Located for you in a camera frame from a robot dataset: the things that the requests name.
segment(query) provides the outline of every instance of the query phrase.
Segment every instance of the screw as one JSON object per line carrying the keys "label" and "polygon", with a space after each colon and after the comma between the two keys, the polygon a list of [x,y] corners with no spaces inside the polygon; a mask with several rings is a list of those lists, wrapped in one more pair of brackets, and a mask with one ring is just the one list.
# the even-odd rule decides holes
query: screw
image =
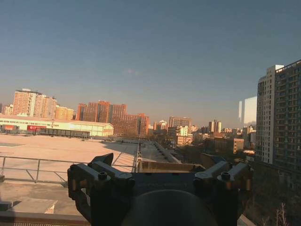
{"label": "screw", "polygon": [[108,174],[106,172],[102,171],[98,174],[98,179],[105,180],[107,178],[107,176],[108,176]]}
{"label": "screw", "polygon": [[230,173],[228,173],[228,172],[223,172],[223,173],[222,173],[222,179],[223,179],[223,180],[230,180]]}

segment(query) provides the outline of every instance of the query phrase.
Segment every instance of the guardrail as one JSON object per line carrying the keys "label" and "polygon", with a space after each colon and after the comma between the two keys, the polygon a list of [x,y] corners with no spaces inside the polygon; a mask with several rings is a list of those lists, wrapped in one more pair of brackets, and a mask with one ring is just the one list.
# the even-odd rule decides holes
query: guardrail
{"label": "guardrail", "polygon": [[132,172],[136,173],[137,172],[137,167],[138,167],[138,161],[141,158],[142,153],[141,153],[141,143],[140,143],[140,139],[138,140],[138,145],[137,145],[137,151],[135,153],[134,156],[134,162],[133,162],[133,168],[132,168]]}
{"label": "guardrail", "polygon": [[[78,161],[63,161],[63,160],[52,160],[52,159],[35,159],[35,158],[22,158],[22,157],[11,157],[11,156],[0,156],[0,158],[3,158],[2,167],[1,169],[1,175],[5,175],[5,170],[19,170],[20,172],[26,172],[29,176],[28,178],[17,178],[17,177],[5,177],[6,180],[17,180],[17,181],[30,181],[30,182],[41,182],[41,183],[54,183],[54,184],[65,184],[67,182],[67,169],[65,171],[58,171],[58,170],[43,170],[40,169],[41,164],[43,162],[55,162],[55,163],[69,163],[76,164],[80,163]],[[24,169],[24,168],[17,168],[17,167],[5,167],[7,159],[19,159],[19,160],[28,160],[28,161],[36,161],[37,168],[35,169]],[[132,168],[133,166],[128,165],[117,165],[113,164],[113,167],[127,167]],[[55,178],[57,180],[41,180],[39,179],[40,173],[53,173],[55,175]]]}

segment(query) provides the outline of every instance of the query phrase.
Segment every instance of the building facade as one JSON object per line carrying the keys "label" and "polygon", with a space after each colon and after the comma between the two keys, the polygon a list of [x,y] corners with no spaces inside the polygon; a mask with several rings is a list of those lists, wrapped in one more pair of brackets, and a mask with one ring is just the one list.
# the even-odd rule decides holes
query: building facade
{"label": "building facade", "polygon": [[14,110],[14,105],[7,105],[4,106],[4,114],[5,115],[12,115]]}
{"label": "building facade", "polygon": [[49,118],[0,115],[0,125],[18,126],[20,132],[37,131],[40,128],[86,131],[90,136],[112,136],[114,128],[110,123],[53,120]]}
{"label": "building facade", "polygon": [[55,117],[56,99],[30,89],[15,91],[13,115],[51,118]]}
{"label": "building facade", "polygon": [[273,163],[275,71],[282,67],[268,68],[258,81],[255,158],[269,164]]}
{"label": "building facade", "polygon": [[84,112],[86,111],[86,104],[79,104],[76,112],[75,120],[83,121],[84,120]]}
{"label": "building facade", "polygon": [[80,121],[95,121],[111,123],[114,126],[114,134],[118,136],[148,134],[149,117],[140,113],[127,114],[127,106],[111,105],[107,101],[89,102],[79,104],[77,117]]}
{"label": "building facade", "polygon": [[169,127],[188,126],[188,133],[191,133],[191,126],[192,126],[191,118],[170,116],[168,126]]}
{"label": "building facade", "polygon": [[73,109],[57,105],[56,111],[55,111],[55,119],[56,120],[72,120],[73,112],[74,112]]}
{"label": "building facade", "polygon": [[221,132],[222,131],[222,122],[221,121],[210,121],[208,124],[208,130],[209,133],[213,133],[213,132]]}
{"label": "building facade", "polygon": [[301,171],[301,60],[275,71],[274,160]]}

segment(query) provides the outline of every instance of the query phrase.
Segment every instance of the red sign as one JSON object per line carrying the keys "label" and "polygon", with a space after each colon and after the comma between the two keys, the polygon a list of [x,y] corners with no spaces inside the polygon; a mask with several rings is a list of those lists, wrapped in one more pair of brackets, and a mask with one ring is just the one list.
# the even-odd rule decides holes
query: red sign
{"label": "red sign", "polygon": [[27,126],[28,131],[36,131],[39,128],[46,128],[46,126],[30,126],[30,125]]}
{"label": "red sign", "polygon": [[5,125],[4,129],[5,129],[5,130],[13,130],[13,129],[14,129],[14,126],[11,126],[11,125]]}

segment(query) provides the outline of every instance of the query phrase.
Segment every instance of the rooftop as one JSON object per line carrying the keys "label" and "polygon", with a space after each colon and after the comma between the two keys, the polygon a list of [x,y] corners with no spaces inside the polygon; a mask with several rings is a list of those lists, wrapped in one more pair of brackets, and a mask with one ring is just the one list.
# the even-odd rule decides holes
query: rooftop
{"label": "rooftop", "polygon": [[98,125],[106,126],[111,125],[110,123],[94,122],[94,121],[77,121],[77,120],[53,120],[50,118],[30,117],[30,116],[17,116],[17,115],[5,115],[0,113],[2,119],[17,119],[17,120],[28,120],[28,121],[48,121],[48,122],[64,122],[73,124],[86,124],[86,125]]}

